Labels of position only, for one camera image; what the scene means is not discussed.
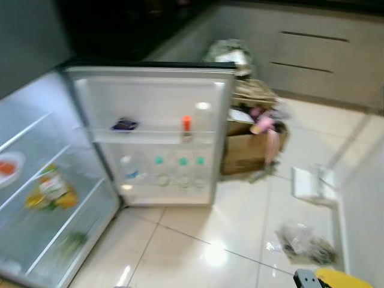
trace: cardboard box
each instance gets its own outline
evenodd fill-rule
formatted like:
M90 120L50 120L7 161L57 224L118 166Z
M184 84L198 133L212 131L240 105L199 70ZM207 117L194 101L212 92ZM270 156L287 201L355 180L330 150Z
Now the cardboard box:
M221 163L221 174L230 175L236 173L262 170L267 149L267 134L250 134L252 124L229 121L224 157ZM284 125L280 133L280 150L289 136Z

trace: orange food item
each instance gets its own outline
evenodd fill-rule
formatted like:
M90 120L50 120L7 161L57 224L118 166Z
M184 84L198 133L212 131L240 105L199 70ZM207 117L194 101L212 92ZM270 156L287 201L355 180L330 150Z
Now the orange food item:
M16 165L11 162L0 161L0 173L6 176L13 174L16 171Z

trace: white tiled floor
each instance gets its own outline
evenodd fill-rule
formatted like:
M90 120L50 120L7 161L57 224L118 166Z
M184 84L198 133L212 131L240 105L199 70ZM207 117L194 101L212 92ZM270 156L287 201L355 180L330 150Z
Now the white tiled floor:
M87 259L71 288L296 287L297 268L275 231L291 220L332 242L331 212L291 196L290 167L326 164L363 114L287 100L291 137L277 176L254 184L219 183L211 208L129 208ZM337 172L346 177L375 143L383 119L372 117Z

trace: refrigerator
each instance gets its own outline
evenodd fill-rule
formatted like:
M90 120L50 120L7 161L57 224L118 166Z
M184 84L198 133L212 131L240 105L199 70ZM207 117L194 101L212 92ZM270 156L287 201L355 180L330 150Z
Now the refrigerator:
M233 72L77 61L0 100L0 277L68 287L120 209L213 204Z

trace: drawer handle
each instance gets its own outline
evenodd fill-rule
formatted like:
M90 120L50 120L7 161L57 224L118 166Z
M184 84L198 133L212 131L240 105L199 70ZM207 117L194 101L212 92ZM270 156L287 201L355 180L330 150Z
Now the drawer handle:
M314 70L314 71L321 71L326 73L333 74L333 71L326 70L326 69L319 69L319 68L313 68L313 67L307 67L307 66L300 66L300 65L293 65L293 64L286 64L286 63L280 63L280 62L270 62L275 65L281 65L281 66L288 66L288 67L295 67L295 68L301 68L301 69L308 69L308 70Z
M307 34L307 33L290 32L290 31L280 31L280 33L287 34L287 35L305 36L305 37L321 38L321 39L335 40L335 41L341 41L341 42L349 42L348 39L344 39L344 38L322 36L322 35L316 35L316 34Z

